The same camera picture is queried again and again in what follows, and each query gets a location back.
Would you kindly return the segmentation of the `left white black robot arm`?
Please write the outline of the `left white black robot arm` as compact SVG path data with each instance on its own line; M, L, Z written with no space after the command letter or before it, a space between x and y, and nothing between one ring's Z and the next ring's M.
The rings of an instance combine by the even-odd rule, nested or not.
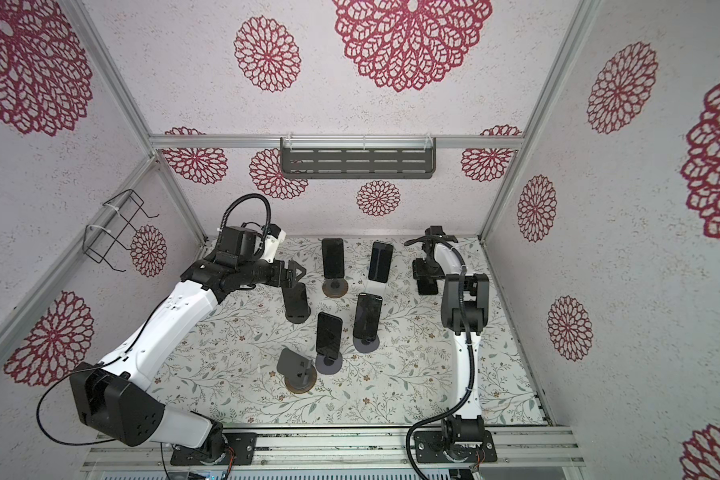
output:
M292 288L306 270L291 260L255 260L225 266L194 262L142 326L97 364L81 363L70 375L79 420L127 446L169 443L206 460L226 448L222 425L206 416L166 405L149 388L167 357L194 326L244 286Z

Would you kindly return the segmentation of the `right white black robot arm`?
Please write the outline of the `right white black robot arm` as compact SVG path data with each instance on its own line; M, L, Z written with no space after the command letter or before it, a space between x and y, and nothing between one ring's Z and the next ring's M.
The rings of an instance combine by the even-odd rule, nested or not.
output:
M441 323L449 333L453 360L453 400L445 412L420 420L406 432L411 442L414 432L440 422L450 443L478 444L485 424L479 392L480 336L489 317L490 281L468 266L449 235L423 235L404 242L421 244L425 257L416 267L414 278L442 280Z

